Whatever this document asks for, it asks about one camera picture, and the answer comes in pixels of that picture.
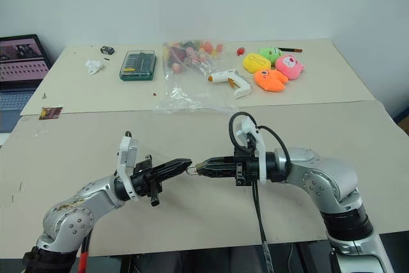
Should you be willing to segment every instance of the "laptop screen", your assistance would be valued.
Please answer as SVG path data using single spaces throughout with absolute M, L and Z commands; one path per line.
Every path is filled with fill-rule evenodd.
M 0 38 L 0 90 L 36 88 L 50 61 L 36 35 Z

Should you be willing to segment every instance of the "beige tabletop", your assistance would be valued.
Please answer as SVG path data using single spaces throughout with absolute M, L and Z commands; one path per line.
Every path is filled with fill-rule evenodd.
M 290 81 L 280 93 L 263 91 L 253 81 L 252 75 L 242 67 L 243 56 L 236 55 L 244 46 L 246 54 L 257 52 L 260 47 L 294 47 L 303 52 L 295 53 L 305 65 L 302 75 Z M 31 97 L 22 115 L 40 114 L 42 107 L 63 106 L 63 113 L 103 111 L 154 110 L 165 98 L 165 81 L 162 68 L 161 45 L 113 45 L 112 56 L 103 55 L 99 45 L 69 46 L 60 55 L 50 72 Z M 152 49 L 158 60 L 152 81 L 122 81 L 119 71 L 125 55 L 131 50 Z M 356 102 L 373 100 L 372 94 L 357 77 L 329 39 L 265 42 L 231 42 L 226 44 L 223 67 L 235 68 L 252 87 L 252 93 L 235 100 L 228 84 L 210 84 L 205 77 L 195 79 L 197 84 L 219 101 L 223 89 L 227 105 L 249 107 L 252 105 L 315 104 L 327 102 Z M 95 75 L 88 75 L 85 62 L 101 60 L 105 65 Z
M 380 233 L 409 230 L 409 138 L 376 101 L 247 107 L 288 146 L 303 146 L 355 166 L 367 212 Z M 44 213 L 85 183 L 112 174 L 126 130 L 140 141 L 138 160 L 155 165 L 177 157 L 201 162 L 232 155 L 227 115 L 211 111 L 24 116 L 0 149 L 0 258 L 20 258 L 42 232 Z M 278 144 L 264 135 L 268 150 Z M 90 254 L 259 244 L 250 187 L 230 178 L 177 176 L 163 183 L 161 203 L 145 198 L 103 217 Z M 307 194 L 267 183 L 261 211 L 270 243 L 319 240 L 325 227 Z

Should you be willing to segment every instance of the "green case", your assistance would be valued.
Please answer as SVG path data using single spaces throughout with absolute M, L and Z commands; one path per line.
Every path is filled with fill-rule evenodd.
M 155 51 L 128 51 L 120 70 L 120 78 L 124 81 L 152 80 L 155 64 Z

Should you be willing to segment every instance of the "yellow plush toy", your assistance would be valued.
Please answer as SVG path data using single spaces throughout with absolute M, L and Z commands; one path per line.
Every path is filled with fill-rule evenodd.
M 259 70 L 271 69 L 271 62 L 259 54 L 248 54 L 243 60 L 243 66 L 250 73 L 254 74 Z

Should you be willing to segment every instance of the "pink plush toy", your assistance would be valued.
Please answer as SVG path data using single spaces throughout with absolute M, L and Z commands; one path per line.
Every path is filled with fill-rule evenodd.
M 298 62 L 291 54 L 285 54 L 277 59 L 275 68 L 292 80 L 298 78 L 304 69 L 304 65 Z

